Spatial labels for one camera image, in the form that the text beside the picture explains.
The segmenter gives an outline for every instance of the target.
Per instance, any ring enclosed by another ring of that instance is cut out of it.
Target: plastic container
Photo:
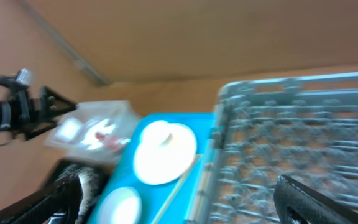
[[[79,103],[45,141],[67,157],[115,164],[140,121],[126,100]]]

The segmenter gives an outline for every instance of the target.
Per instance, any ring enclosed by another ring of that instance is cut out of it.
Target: blue tray
[[[131,143],[125,148],[121,160],[111,176],[101,198],[91,214],[88,223],[96,224],[98,212],[104,199],[115,189],[120,187],[133,187],[142,199],[142,215],[139,224],[150,223],[162,204],[175,187],[178,180],[174,180],[162,185],[143,184],[134,174],[133,158],[135,150],[139,144],[140,133],[151,122],[165,120],[169,123],[181,123],[193,130],[197,138],[197,154],[204,153],[207,143],[211,136],[214,115],[212,113],[175,113],[175,114],[152,114],[145,117],[136,127],[132,136]],[[191,199],[195,193],[197,181],[201,175],[201,164],[206,160],[206,156],[196,163],[186,182],[165,211],[159,223],[183,223]]]

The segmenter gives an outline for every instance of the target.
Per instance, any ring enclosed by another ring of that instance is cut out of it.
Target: gray dish rack
[[[279,223],[287,174],[358,212],[358,72],[229,83],[187,223]]]

